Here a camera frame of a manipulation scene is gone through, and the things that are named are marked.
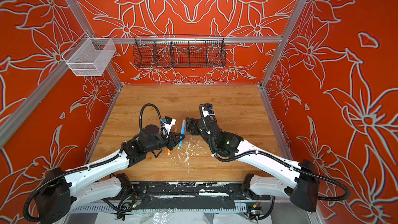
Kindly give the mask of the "blue highlighter pen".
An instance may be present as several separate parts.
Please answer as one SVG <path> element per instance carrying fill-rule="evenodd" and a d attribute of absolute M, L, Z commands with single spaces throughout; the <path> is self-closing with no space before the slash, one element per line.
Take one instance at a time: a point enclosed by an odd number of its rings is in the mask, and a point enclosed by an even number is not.
<path fill-rule="evenodd" d="M 180 142 L 179 142 L 179 145 L 178 145 L 178 149 L 181 149 L 181 147 L 182 147 L 182 144 L 183 144 L 183 140 L 184 140 L 184 137 L 185 137 L 185 127 L 182 127 L 181 128 L 181 140 L 180 140 Z"/>

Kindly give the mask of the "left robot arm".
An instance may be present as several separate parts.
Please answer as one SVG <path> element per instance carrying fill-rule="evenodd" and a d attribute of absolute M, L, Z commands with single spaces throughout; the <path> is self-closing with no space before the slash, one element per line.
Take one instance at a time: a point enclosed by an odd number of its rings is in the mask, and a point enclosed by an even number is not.
<path fill-rule="evenodd" d="M 25 220 L 52 224 L 76 207 L 118 196 L 131 188 L 126 175 L 117 175 L 104 183 L 99 180 L 138 164 L 148 153 L 158 157 L 163 148 L 173 150 L 184 137 L 171 131 L 170 125 L 151 124 L 104 158 L 66 171 L 51 170 L 26 200 L 22 210 Z"/>

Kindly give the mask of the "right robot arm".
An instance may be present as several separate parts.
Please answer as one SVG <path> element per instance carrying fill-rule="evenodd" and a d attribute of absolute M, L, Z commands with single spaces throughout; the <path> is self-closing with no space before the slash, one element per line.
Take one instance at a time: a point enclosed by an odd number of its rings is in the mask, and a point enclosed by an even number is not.
<path fill-rule="evenodd" d="M 247 175 L 244 186 L 251 193 L 289 199 L 291 203 L 307 212 L 315 212 L 318 201 L 336 202 L 347 200 L 351 192 L 348 187 L 332 178 L 315 173 L 308 160 L 297 162 L 274 155 L 231 132 L 223 131 L 210 117 L 186 118 L 186 132 L 201 136 L 209 145 L 211 154 L 218 161 L 239 161 L 254 166 L 279 180 L 276 187 L 266 186 L 260 176 Z M 335 185 L 343 190 L 341 196 L 319 196 L 320 182 Z"/>

